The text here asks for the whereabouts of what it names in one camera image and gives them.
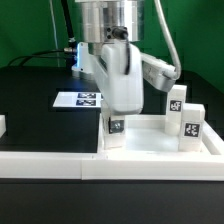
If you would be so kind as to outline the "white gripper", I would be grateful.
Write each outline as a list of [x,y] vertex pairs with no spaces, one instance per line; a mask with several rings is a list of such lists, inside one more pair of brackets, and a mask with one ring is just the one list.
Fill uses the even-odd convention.
[[[101,55],[93,57],[93,74],[96,84],[110,111],[115,115],[139,114],[144,104],[143,75],[140,51],[130,44],[130,72],[127,65],[126,46],[122,42],[105,44]],[[109,122],[109,132],[122,133],[123,120]]]

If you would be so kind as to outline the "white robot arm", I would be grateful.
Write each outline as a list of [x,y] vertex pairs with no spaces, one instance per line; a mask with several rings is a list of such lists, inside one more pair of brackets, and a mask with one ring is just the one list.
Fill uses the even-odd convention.
[[144,0],[75,0],[81,11],[83,41],[73,69],[96,82],[103,96],[101,114],[110,134],[125,130],[125,117],[143,108],[139,49]]

